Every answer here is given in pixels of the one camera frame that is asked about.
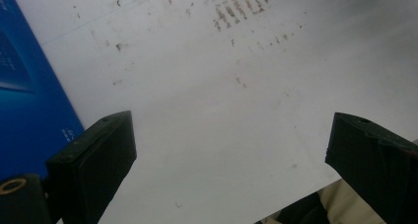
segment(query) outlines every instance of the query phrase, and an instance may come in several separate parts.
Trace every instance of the blue book cover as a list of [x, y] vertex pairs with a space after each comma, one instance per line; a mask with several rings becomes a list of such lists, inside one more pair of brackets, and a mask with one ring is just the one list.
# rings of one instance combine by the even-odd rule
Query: blue book cover
[[84, 131], [15, 0], [0, 0], [0, 180], [36, 173]]

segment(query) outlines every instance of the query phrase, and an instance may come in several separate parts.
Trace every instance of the white surface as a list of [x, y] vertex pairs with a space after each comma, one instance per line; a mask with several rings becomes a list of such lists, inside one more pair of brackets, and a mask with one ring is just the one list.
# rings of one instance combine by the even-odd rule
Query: white surface
[[18, 1], [86, 126], [133, 112], [101, 223], [253, 223], [338, 179], [334, 112], [416, 138], [416, 0]]

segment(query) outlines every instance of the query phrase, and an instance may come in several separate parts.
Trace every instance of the blue surface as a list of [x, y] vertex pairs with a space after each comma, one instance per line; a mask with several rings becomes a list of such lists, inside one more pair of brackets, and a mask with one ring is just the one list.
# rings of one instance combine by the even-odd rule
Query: blue surface
[[0, 180], [43, 178], [44, 161], [84, 131], [15, 0], [0, 0]]

